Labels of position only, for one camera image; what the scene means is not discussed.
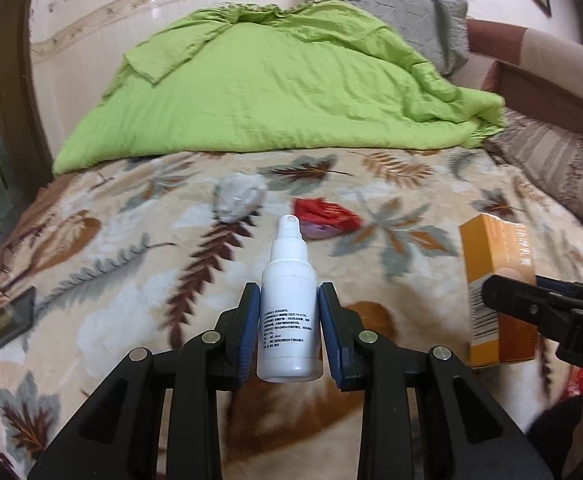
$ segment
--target metal rivet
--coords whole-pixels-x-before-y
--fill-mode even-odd
[[[446,361],[451,357],[451,350],[446,346],[436,346],[436,348],[433,349],[433,356],[441,361]]]
[[[218,341],[220,341],[220,337],[221,337],[220,334],[215,330],[209,330],[209,332],[205,332],[202,335],[202,342],[209,344],[217,343]]]
[[[378,334],[373,330],[363,330],[358,334],[358,339],[363,343],[375,343],[378,340]]]
[[[149,352],[146,351],[146,348],[134,348],[131,352],[129,352],[129,359],[132,361],[142,361],[149,355]]]

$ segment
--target striped cushion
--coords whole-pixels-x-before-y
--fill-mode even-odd
[[[583,222],[583,136],[507,108],[509,126],[483,143]]]

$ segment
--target white crumpled object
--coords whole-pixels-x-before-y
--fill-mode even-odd
[[[262,175],[232,173],[216,188],[216,217],[231,224],[258,209],[267,195],[267,183]]]

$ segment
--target blue gripper pad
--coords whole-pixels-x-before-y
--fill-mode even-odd
[[[260,321],[260,287],[255,285],[244,319],[244,329],[240,336],[240,345],[238,346],[238,376],[240,384],[249,377],[251,370],[251,361],[254,356],[255,344],[258,339],[258,323]]]
[[[558,294],[567,296],[568,298],[574,297],[574,291],[572,290],[571,283],[559,282],[558,280],[552,280],[551,278],[546,278],[545,276],[536,275],[536,285],[542,288],[548,288],[553,290]]]
[[[318,309],[320,312],[320,324],[323,328],[325,348],[329,359],[329,370],[338,388],[343,386],[343,360],[341,359],[340,345],[335,329],[335,321],[329,308],[329,301],[325,293],[324,285],[318,288]]]

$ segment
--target brown sofa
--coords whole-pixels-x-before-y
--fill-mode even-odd
[[[583,135],[583,46],[533,28],[467,20],[469,61],[449,79]]]

